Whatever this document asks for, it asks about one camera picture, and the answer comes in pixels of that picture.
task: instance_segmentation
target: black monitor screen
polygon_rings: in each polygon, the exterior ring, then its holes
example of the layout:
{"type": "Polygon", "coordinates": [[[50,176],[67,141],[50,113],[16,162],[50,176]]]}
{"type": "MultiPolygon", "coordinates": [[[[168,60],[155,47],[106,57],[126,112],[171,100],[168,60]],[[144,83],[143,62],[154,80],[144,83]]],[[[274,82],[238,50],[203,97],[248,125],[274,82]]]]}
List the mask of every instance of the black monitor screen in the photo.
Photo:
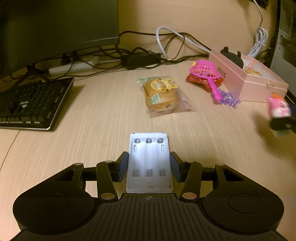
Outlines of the black monitor screen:
{"type": "Polygon", "coordinates": [[[118,35],[118,0],[0,0],[0,78],[118,35]]]}

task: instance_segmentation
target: pink storage box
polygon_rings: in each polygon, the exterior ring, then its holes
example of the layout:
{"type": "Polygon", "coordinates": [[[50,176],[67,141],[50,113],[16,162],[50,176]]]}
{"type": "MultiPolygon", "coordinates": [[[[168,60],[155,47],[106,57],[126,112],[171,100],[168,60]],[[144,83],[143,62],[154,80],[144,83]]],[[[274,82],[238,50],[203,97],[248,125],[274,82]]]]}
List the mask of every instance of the pink storage box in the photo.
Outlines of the pink storage box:
{"type": "Polygon", "coordinates": [[[244,68],[252,67],[259,71],[261,77],[247,74],[244,70],[230,61],[220,50],[212,49],[209,61],[212,61],[221,76],[223,84],[233,92],[234,96],[243,101],[267,102],[272,92],[285,97],[288,84],[258,60],[242,55],[244,68]]]}

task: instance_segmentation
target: purple beads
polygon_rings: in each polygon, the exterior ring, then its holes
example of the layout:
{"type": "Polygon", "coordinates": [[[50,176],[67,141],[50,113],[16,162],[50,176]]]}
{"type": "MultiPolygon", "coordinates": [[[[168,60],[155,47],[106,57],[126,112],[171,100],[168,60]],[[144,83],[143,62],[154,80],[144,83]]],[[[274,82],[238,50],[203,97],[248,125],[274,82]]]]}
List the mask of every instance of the purple beads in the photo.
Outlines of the purple beads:
{"type": "Polygon", "coordinates": [[[241,103],[241,100],[234,97],[232,92],[225,92],[222,89],[218,89],[220,95],[222,96],[222,100],[219,102],[220,105],[229,105],[233,107],[233,109],[237,108],[237,104],[241,103]]]}

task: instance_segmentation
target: white cable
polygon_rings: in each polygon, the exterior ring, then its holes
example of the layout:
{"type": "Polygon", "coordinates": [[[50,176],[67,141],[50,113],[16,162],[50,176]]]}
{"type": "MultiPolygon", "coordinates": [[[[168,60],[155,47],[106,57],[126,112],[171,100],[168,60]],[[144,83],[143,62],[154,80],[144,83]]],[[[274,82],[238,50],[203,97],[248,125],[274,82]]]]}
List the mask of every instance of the white cable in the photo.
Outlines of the white cable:
{"type": "Polygon", "coordinates": [[[248,56],[255,58],[257,56],[257,54],[260,52],[262,46],[265,46],[265,43],[268,38],[268,32],[265,28],[261,27],[262,23],[263,23],[263,15],[262,15],[261,9],[260,9],[258,3],[256,2],[256,0],[253,0],[253,2],[256,4],[256,6],[259,10],[260,16],[261,16],[260,25],[256,31],[256,34],[255,34],[255,44],[251,48],[251,50],[248,54],[248,56]]]}
{"type": "Polygon", "coordinates": [[[157,40],[157,43],[158,43],[158,45],[159,45],[159,48],[160,48],[161,52],[163,53],[163,56],[164,56],[165,59],[168,59],[168,56],[167,56],[165,50],[163,49],[163,46],[161,45],[161,42],[160,42],[160,39],[159,39],[159,30],[161,30],[161,29],[166,29],[166,30],[168,30],[168,31],[170,31],[170,32],[172,32],[172,33],[178,35],[178,36],[181,37],[181,38],[185,38],[185,40],[186,40],[187,42],[191,43],[191,44],[194,45],[195,47],[198,47],[198,48],[202,49],[202,50],[205,51],[205,52],[208,52],[208,53],[211,52],[211,51],[208,50],[207,48],[205,48],[205,47],[203,47],[203,46],[200,46],[200,45],[194,43],[194,42],[191,41],[189,38],[187,38],[187,37],[185,37],[185,36],[179,34],[178,32],[176,32],[176,31],[174,31],[174,30],[172,30],[172,29],[170,29],[170,28],[167,28],[167,27],[161,26],[161,27],[159,27],[159,28],[156,30],[156,40],[157,40]]]}

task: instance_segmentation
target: wooden table surface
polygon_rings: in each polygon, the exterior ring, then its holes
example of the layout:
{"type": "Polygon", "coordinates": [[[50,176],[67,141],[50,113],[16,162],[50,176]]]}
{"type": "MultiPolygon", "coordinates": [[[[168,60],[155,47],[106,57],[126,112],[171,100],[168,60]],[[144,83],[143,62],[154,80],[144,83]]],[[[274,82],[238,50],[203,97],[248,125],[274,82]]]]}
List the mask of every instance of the wooden table surface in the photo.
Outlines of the wooden table surface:
{"type": "MultiPolygon", "coordinates": [[[[242,102],[236,110],[214,105],[204,88],[185,82],[190,66],[188,61],[75,81],[55,131],[0,130],[0,162],[7,155],[0,171],[0,240],[20,231],[12,205],[21,193],[75,162],[94,167],[116,160],[128,151],[132,132],[166,132],[170,151],[183,160],[204,167],[225,163],[276,193],[285,206],[277,231],[296,240],[296,135],[275,136],[266,103],[242,102]],[[194,111],[150,118],[136,80],[167,75],[186,93],[194,111]]],[[[116,187],[125,191],[123,184],[116,187]]],[[[209,187],[202,187],[202,193],[209,187]]],[[[96,195],[94,183],[86,190],[96,195]]]]}

